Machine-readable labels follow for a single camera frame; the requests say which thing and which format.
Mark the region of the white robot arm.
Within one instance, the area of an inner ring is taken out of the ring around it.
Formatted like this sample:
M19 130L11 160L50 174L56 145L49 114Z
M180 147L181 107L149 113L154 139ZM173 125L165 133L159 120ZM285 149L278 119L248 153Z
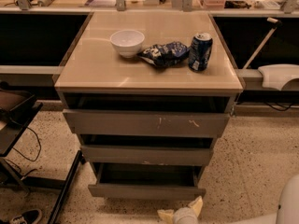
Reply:
M157 214L165 224L200 224L198 217L202 207L203 200L199 196L177 211L160 209ZM299 224L299 175L292 177L284 186L276 213L229 224Z

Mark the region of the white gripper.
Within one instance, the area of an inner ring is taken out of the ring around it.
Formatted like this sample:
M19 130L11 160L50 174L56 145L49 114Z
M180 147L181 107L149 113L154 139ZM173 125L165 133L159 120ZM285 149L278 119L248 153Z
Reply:
M188 204L188 207L183 207L177 210L174 214L172 209L161 209L157 214L166 224L199 224L198 217L201 214L203 207L203 199L201 196Z

